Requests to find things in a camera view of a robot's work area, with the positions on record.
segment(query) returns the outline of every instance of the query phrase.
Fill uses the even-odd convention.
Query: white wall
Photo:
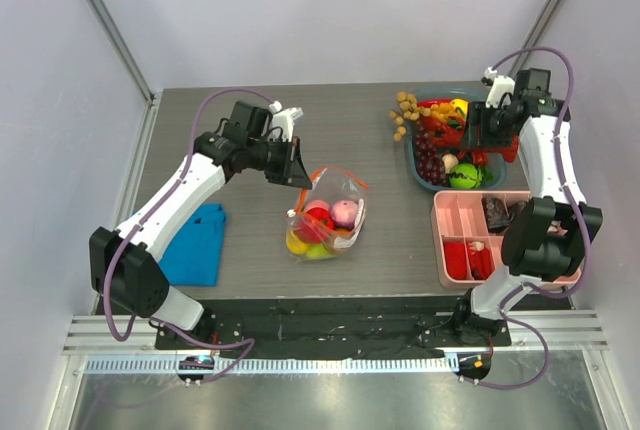
[[[155,89],[476,79],[545,0],[105,0]]]
[[[589,203],[604,212],[593,273],[577,300],[597,310],[640,425],[638,28],[637,0],[567,0],[543,43],[564,50],[574,64],[572,156]],[[563,95],[566,72],[553,57],[530,65],[550,68],[553,90]]]
[[[0,428],[44,428],[144,110],[85,0],[0,0]]]

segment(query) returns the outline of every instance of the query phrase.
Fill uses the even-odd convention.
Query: pink toy fruit
[[[312,200],[309,203],[307,203],[304,207],[304,211],[308,212],[309,210],[312,210],[314,208],[321,208],[323,210],[326,210],[327,212],[329,211],[329,204],[327,202],[324,202],[322,200]]]
[[[331,218],[337,227],[353,230],[358,214],[358,204],[351,200],[340,200],[331,207]]]

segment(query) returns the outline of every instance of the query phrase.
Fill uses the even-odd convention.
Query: gray wooden tabletop
[[[296,263],[285,247],[284,216],[299,190],[271,185],[262,173],[245,171],[209,199],[220,202],[228,215],[218,286],[183,290],[198,299],[452,293],[438,281],[430,223],[433,195],[409,173],[404,145],[393,141],[388,117],[396,92],[429,85],[442,84],[260,88],[285,107],[303,108],[296,134],[309,174],[324,165],[340,165],[369,184],[364,228],[345,255]],[[178,168],[196,109],[213,90],[164,92],[136,207]],[[259,102],[225,95],[209,106],[200,131],[215,129],[239,98]],[[503,188],[526,189],[520,165],[509,166]]]

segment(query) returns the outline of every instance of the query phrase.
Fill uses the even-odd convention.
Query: bunch of red grapes
[[[431,185],[448,187],[449,178],[444,170],[442,157],[424,129],[418,129],[418,134],[413,139],[413,148],[418,175]]]

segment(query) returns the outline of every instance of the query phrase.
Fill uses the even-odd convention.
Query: brown bunch of toy fruit
[[[407,127],[404,125],[405,121],[409,123],[417,122],[420,115],[428,117],[431,111],[426,107],[419,107],[416,96],[411,93],[399,92],[396,95],[396,101],[400,110],[391,110],[389,117],[398,126],[393,139],[399,142],[407,134]]]

